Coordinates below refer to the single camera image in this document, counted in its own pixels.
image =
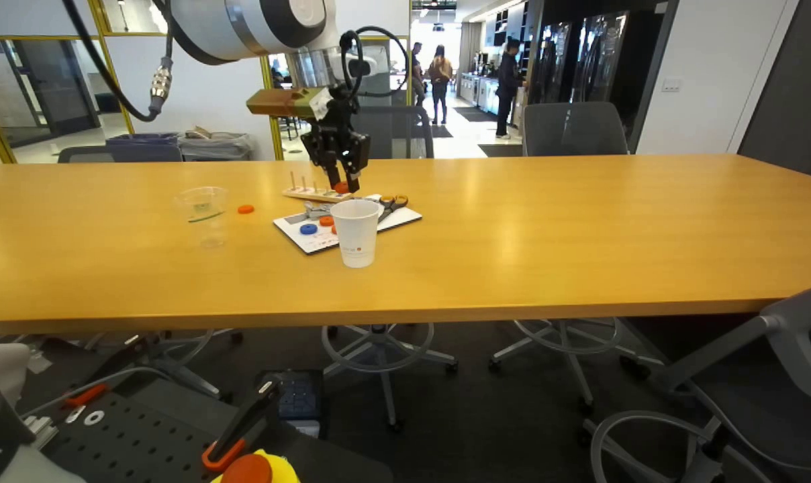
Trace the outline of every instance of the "black office chair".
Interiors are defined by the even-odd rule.
[[[370,158],[432,158],[429,118],[421,108],[360,108],[355,129],[370,133]],[[436,325],[373,325],[373,326],[323,326],[323,346],[330,353],[326,376],[343,370],[381,379],[387,423],[401,428],[390,373],[414,361],[438,361],[449,373],[456,357],[432,350]]]
[[[116,156],[108,149],[108,145],[74,145],[60,149],[60,164],[113,164]]]
[[[621,425],[642,421],[689,435],[683,479],[728,478],[722,460],[740,451],[785,468],[811,471],[811,290],[744,321],[689,315],[628,319],[626,325],[664,357],[667,368],[656,370],[652,381],[675,395],[689,392],[712,417],[704,425],[650,409],[605,417],[590,439],[590,467],[598,483],[608,479],[605,454],[634,479],[668,479],[616,438]],[[785,478],[748,456],[740,460],[759,479]]]
[[[370,137],[370,158],[436,158],[425,108],[360,105],[352,126]]]
[[[548,102],[528,105],[524,110],[524,153],[526,156],[601,156],[618,153],[626,156],[626,129],[622,120],[609,102]],[[546,346],[567,357],[575,381],[581,387],[581,407],[582,413],[594,409],[594,392],[581,368],[582,353],[598,353],[608,349],[618,349],[630,358],[652,361],[626,346],[621,346],[621,325],[616,319],[590,319],[590,321],[524,321],[514,319],[514,325],[524,333],[522,340],[495,350],[489,357],[489,370],[499,370],[499,361],[531,349]]]

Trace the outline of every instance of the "ceiling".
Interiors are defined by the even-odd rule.
[[[465,22],[473,12],[499,6],[503,0],[410,0],[410,10],[420,22]]]

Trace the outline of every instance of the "small object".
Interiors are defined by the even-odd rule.
[[[313,235],[316,231],[320,231],[316,222],[303,222],[303,224],[300,224],[300,232],[303,232],[303,235]]]
[[[390,215],[395,215],[397,209],[409,205],[409,195],[381,195],[378,204],[385,209],[381,218],[378,218],[378,222],[385,222]]]
[[[95,425],[99,421],[105,421],[105,409],[92,409],[92,413],[87,413],[84,425]]]
[[[84,416],[87,404],[78,404],[72,413],[68,413],[65,423],[74,423]]]

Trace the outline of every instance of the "clear plastic cup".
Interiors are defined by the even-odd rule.
[[[370,197],[348,197],[330,205],[342,258],[348,267],[369,267],[375,259],[375,224],[381,205]]]
[[[198,185],[187,188],[176,195],[176,209],[187,231],[193,231],[197,242],[203,247],[214,247],[225,242],[223,218],[225,218],[225,188],[219,185]]]

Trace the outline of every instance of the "conference table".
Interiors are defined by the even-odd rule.
[[[295,169],[0,167],[0,333],[739,314],[811,287],[811,177],[740,156],[370,160],[363,193],[421,219],[360,270],[273,228]],[[217,243],[174,205],[198,185],[225,189]]]

